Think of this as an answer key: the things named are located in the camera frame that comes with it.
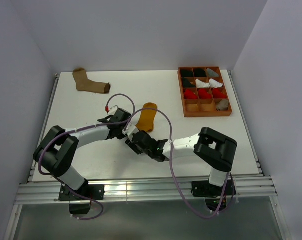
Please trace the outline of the mustard yellow striped sock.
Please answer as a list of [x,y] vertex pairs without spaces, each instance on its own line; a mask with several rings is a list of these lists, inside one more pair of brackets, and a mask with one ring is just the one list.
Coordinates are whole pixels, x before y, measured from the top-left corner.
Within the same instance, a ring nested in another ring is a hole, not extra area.
[[135,125],[138,130],[150,133],[154,129],[154,118],[156,115],[157,105],[155,103],[145,103],[141,111],[138,123]]

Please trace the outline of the tan sock with red cuff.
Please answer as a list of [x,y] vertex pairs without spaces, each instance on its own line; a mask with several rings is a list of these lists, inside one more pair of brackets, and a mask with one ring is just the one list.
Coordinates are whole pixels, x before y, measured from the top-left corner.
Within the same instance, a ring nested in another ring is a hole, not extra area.
[[226,111],[228,109],[229,101],[227,99],[222,99],[216,104],[217,111]]

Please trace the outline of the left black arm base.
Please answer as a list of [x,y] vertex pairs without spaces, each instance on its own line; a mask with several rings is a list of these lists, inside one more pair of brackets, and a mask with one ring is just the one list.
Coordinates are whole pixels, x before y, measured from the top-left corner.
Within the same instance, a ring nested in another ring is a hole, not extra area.
[[104,206],[99,202],[104,198],[103,184],[85,184],[79,190],[72,190],[66,185],[62,185],[58,196],[59,202],[69,202],[69,213],[73,216],[84,217],[93,205],[100,207],[98,216],[104,212]]

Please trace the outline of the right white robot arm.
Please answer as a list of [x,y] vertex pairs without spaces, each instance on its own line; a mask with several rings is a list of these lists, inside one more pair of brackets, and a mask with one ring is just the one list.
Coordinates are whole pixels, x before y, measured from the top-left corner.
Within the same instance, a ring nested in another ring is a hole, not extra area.
[[218,195],[225,187],[227,173],[232,169],[237,142],[209,127],[176,140],[155,140],[135,126],[126,127],[122,133],[126,144],[137,154],[145,154],[162,163],[170,159],[197,156],[211,168],[207,182],[208,192]]

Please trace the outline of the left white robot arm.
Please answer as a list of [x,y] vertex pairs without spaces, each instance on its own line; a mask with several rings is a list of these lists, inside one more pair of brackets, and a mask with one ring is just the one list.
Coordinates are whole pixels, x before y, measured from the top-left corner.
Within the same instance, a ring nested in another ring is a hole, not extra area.
[[71,166],[76,150],[97,141],[123,139],[122,130],[130,117],[129,112],[118,108],[94,125],[72,130],[54,126],[35,150],[33,160],[69,186],[73,197],[82,200],[88,195],[89,186],[88,181]]

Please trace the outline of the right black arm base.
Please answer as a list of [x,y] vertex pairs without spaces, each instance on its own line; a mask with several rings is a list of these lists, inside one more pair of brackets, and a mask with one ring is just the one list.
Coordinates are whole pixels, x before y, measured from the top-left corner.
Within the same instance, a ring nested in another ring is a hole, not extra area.
[[[206,207],[210,211],[215,211],[218,204],[219,204],[219,198],[222,192],[223,187],[218,187],[215,185],[209,184],[209,182],[206,181],[193,181],[191,182],[191,194],[195,198],[205,198],[205,204]],[[226,188],[224,190],[222,203],[219,208],[219,211],[224,210],[228,203],[231,202],[231,200],[236,195],[236,190],[233,182],[231,180],[227,180]]]

